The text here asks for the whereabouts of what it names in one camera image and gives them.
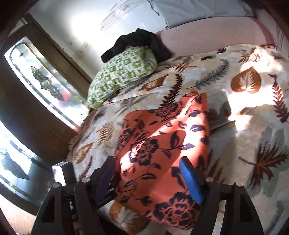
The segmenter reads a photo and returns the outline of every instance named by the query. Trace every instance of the green and white checkered pillow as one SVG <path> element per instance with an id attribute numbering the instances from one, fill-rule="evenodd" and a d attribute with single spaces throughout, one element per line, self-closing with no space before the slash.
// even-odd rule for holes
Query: green and white checkered pillow
<path id="1" fill-rule="evenodd" d="M 128 46 L 99 70 L 89 86 L 88 105 L 98 108 L 113 93 L 150 75 L 157 66 L 150 49 Z"/>

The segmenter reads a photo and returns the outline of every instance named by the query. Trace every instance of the white wall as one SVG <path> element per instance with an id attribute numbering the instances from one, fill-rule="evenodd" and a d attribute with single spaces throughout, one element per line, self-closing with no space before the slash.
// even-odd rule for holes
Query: white wall
<path id="1" fill-rule="evenodd" d="M 91 78 L 119 36 L 166 27 L 146 0 L 40 0 L 30 14 Z"/>

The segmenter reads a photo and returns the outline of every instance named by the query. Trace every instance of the gray fabric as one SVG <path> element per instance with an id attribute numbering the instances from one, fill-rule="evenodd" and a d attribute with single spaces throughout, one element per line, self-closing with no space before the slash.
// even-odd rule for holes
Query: gray fabric
<path id="1" fill-rule="evenodd" d="M 242 0 L 151 0 L 151 5 L 167 28 L 209 17 L 254 15 Z"/>

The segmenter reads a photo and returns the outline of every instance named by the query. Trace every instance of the pillow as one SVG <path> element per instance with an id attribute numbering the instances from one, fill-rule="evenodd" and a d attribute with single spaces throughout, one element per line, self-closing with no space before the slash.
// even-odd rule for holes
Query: pillow
<path id="1" fill-rule="evenodd" d="M 208 53 L 236 44 L 274 43 L 269 31 L 251 17 L 202 19 L 157 33 L 173 57 Z"/>
<path id="2" fill-rule="evenodd" d="M 151 0 L 151 4 L 167 28 L 209 17 L 254 15 L 241 0 Z"/>
<path id="3" fill-rule="evenodd" d="M 99 70 L 89 86 L 87 104 L 91 108 L 98 108 L 116 91 L 150 75 L 157 66 L 150 49 L 128 46 Z"/>

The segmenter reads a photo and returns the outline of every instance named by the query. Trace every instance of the wooden floor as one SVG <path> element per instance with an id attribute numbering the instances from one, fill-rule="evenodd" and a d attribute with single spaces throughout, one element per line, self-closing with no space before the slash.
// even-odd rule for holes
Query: wooden floor
<path id="1" fill-rule="evenodd" d="M 0 195 L 0 207 L 16 233 L 19 235 L 30 234 L 35 220 L 34 215 L 15 206 L 2 195 Z"/>

